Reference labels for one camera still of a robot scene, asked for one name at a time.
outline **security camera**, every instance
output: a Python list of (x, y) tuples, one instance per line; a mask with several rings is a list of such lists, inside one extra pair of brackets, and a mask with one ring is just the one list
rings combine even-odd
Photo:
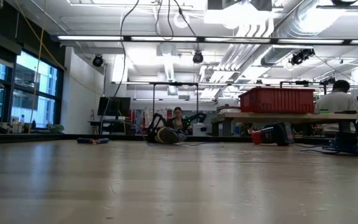
[(101, 67), (103, 65), (103, 56), (102, 55), (95, 55), (92, 64), (95, 67)]
[(203, 54), (202, 54), (200, 51), (197, 50), (197, 51), (194, 53), (193, 62), (194, 62), (194, 63), (203, 63), (203, 61), (204, 61), (204, 56), (203, 56)]

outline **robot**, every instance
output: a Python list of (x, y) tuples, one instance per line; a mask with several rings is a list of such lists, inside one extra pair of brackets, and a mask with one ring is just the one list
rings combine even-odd
[[(189, 118), (185, 118), (184, 125), (189, 126), (192, 121), (198, 118), (200, 119), (200, 123), (202, 123), (205, 121), (206, 115), (203, 113), (198, 113), (196, 115), (190, 116)], [(160, 122), (162, 122), (163, 127), (158, 127)], [(146, 129), (146, 131), (146, 141), (150, 143), (175, 144), (182, 142), (187, 138), (187, 133), (184, 131), (167, 127), (167, 120), (158, 113), (153, 115), (152, 123)]]

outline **desk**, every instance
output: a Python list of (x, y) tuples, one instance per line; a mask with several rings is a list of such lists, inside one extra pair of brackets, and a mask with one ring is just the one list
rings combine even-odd
[(350, 130), (350, 124), (357, 120), (356, 114), (275, 114), (275, 113), (222, 113), (211, 120), (213, 136), (219, 134), (219, 124), (223, 125), (223, 136), (231, 136), (231, 124), (233, 121), (242, 123), (281, 123), (291, 124), (329, 124), (339, 123), (340, 131)]
[[(88, 122), (93, 127), (92, 134), (99, 134), (101, 122), (100, 121), (88, 121)], [(103, 124), (109, 124), (109, 126), (102, 125), (102, 129), (103, 131), (108, 131), (109, 134), (116, 133), (116, 132), (125, 134), (123, 122), (125, 121), (120, 119), (104, 119)], [(130, 130), (131, 126), (129, 124), (125, 124), (125, 125), (127, 130)]]

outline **wooden table surface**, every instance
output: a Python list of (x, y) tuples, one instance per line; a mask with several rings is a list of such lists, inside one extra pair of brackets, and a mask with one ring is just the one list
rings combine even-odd
[(358, 223), (358, 157), (300, 149), (0, 144), (0, 224)]
[(232, 118), (233, 121), (244, 123), (279, 123), (289, 122), (293, 124), (300, 123), (338, 123), (344, 120), (358, 119), (356, 114), (280, 114), (280, 113), (223, 113), (214, 117), (211, 122), (217, 123), (225, 118)]

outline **crate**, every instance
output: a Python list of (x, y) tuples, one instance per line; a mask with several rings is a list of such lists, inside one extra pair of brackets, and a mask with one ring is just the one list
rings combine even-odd
[(241, 94), (242, 112), (314, 113), (314, 90), (256, 87)]

